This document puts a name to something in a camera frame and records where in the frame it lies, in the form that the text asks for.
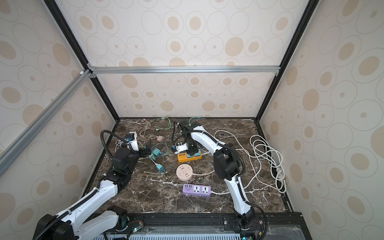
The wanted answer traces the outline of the teal plug adapter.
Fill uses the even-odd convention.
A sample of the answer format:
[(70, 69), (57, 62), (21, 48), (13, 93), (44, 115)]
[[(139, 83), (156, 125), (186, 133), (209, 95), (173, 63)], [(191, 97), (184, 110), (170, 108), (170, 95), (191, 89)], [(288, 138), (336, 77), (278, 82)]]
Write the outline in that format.
[(198, 152), (197, 152), (197, 153), (195, 153), (195, 154), (193, 155), (193, 157), (196, 157), (196, 158), (201, 158), (201, 157), (202, 157), (202, 153), (201, 153), (201, 151), (200, 151), (200, 150), (198, 150)]
[(165, 168), (161, 164), (157, 164), (157, 169), (160, 173), (165, 173)]
[(158, 156), (162, 156), (162, 155), (163, 155), (162, 152), (159, 149), (155, 148), (154, 150), (152, 150), (150, 159), (155, 161)]

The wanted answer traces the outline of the orange power strip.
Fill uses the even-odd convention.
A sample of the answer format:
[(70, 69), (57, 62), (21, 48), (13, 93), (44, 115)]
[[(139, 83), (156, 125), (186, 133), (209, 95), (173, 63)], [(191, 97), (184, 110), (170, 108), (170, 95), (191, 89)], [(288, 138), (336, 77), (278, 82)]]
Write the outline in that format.
[(179, 163), (185, 163), (185, 162), (189, 162), (189, 161), (200, 160), (201, 158), (193, 157), (193, 155), (188, 155), (187, 153), (178, 154), (178, 162)]

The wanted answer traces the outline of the round pink power strip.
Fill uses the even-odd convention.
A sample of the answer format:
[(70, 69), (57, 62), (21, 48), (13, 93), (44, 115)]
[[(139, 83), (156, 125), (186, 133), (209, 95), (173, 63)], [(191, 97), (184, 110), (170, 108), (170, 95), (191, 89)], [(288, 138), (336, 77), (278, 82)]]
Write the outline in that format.
[(180, 181), (189, 181), (193, 177), (193, 168), (188, 164), (179, 165), (176, 169), (176, 176)]

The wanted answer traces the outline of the purple power strip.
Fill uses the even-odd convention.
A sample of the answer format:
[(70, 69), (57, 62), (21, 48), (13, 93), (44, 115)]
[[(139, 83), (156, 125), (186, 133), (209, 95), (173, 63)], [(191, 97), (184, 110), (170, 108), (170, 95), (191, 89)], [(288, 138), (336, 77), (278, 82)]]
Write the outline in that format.
[(191, 195), (191, 196), (209, 197), (211, 195), (211, 187), (202, 186), (202, 185), (184, 184), (183, 194)]

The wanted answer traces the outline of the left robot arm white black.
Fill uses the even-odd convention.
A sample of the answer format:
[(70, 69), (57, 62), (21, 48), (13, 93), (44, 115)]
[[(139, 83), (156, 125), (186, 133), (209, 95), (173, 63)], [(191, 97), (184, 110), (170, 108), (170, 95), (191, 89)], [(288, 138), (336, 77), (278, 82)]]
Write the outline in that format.
[(88, 218), (105, 202), (120, 193), (132, 178), (140, 158), (151, 155), (149, 148), (138, 151), (120, 148), (112, 157), (114, 168), (100, 181), (99, 186), (67, 209), (52, 216), (43, 216), (37, 224), (35, 240), (91, 240), (116, 226), (128, 224), (127, 212), (111, 208), (92, 220)]

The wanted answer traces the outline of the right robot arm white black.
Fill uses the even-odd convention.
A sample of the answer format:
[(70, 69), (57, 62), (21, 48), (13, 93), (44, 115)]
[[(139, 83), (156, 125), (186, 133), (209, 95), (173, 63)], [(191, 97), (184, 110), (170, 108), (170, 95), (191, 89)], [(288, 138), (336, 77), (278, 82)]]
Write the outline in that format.
[(213, 155), (214, 171), (221, 180), (225, 181), (228, 187), (240, 228), (245, 230), (256, 221), (257, 213), (255, 209), (258, 209), (263, 217), (266, 216), (264, 210), (257, 205), (251, 204), (246, 196), (242, 184), (246, 165), (239, 153), (234, 149), (233, 144), (226, 144), (218, 140), (196, 121), (192, 123), (187, 121), (174, 122), (172, 135), (176, 131), (181, 134), (185, 142), (177, 144), (177, 139), (172, 138), (173, 148), (179, 149), (185, 146), (187, 148), (186, 153), (192, 156), (198, 153), (198, 145), (201, 145)]

